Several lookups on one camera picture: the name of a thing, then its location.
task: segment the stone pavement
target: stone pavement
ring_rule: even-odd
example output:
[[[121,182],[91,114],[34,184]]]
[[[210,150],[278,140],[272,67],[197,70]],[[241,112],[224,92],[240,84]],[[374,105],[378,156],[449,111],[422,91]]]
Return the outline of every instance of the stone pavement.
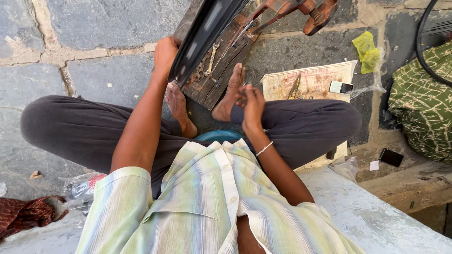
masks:
[[[261,35],[245,60],[247,79],[258,84],[265,73],[357,60],[351,41],[364,31],[385,50],[382,82],[389,90],[391,74],[414,57],[414,33],[428,0],[339,0],[330,24],[312,37],[302,33],[307,19],[294,12]],[[66,94],[134,107],[151,76],[157,39],[172,34],[190,0],[0,0],[0,182],[8,198],[29,200],[60,194],[59,178],[82,174],[82,167],[28,145],[20,136],[23,108],[41,96]],[[449,9],[450,3],[441,3]],[[447,10],[434,11],[450,19]],[[356,87],[368,86],[373,74],[361,75]],[[427,160],[406,144],[394,117],[387,112],[388,92],[367,92],[353,103],[363,127],[350,140],[358,157],[359,182],[410,169]],[[188,99],[199,134],[239,125],[213,121],[210,112]],[[163,117],[170,117],[164,107]],[[383,147],[405,155],[400,168],[383,165],[368,171]],[[45,177],[29,180],[33,171]]]

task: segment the striped shirt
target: striped shirt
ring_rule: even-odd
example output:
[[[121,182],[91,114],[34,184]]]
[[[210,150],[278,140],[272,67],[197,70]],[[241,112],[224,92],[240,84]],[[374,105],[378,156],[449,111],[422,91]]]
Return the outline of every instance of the striped shirt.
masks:
[[[266,253],[364,253],[321,206],[294,207],[279,194],[240,139],[204,147],[187,142],[152,201],[139,167],[98,181],[76,253],[238,253],[238,216]]]

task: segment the mobile phone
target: mobile phone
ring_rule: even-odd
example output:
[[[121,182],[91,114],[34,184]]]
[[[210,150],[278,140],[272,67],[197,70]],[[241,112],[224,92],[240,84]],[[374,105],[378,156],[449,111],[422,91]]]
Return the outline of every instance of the mobile phone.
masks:
[[[339,81],[332,81],[330,84],[330,92],[344,94],[353,90],[353,85],[342,83]]]
[[[381,151],[379,160],[398,167],[400,166],[400,163],[402,163],[403,155],[384,148],[383,151]]]

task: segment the person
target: person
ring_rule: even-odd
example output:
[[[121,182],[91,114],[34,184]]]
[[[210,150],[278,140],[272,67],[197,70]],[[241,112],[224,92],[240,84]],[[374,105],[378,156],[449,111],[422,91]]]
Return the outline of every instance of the person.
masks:
[[[26,141],[110,173],[96,183],[76,253],[363,253],[293,172],[360,129],[356,108],[265,102],[259,89],[241,87],[239,63],[212,116],[241,124],[246,137],[193,140],[185,97],[167,83],[179,45],[158,41],[134,109],[47,96],[23,112]],[[170,120],[161,119],[164,98]]]

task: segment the debris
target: debris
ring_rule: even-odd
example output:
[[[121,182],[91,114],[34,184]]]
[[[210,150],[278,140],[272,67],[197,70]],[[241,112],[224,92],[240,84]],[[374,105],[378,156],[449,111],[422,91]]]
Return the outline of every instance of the debris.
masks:
[[[372,161],[370,163],[370,171],[378,170],[378,162],[380,162],[380,161],[376,160],[376,161]]]
[[[0,197],[3,197],[7,190],[6,183],[0,183]]]
[[[373,36],[369,31],[363,32],[360,36],[352,40],[358,51],[361,65],[361,74],[371,73],[380,59],[380,49],[375,48]]]
[[[30,175],[30,179],[43,178],[44,176],[39,173],[39,171],[34,171],[33,174]]]

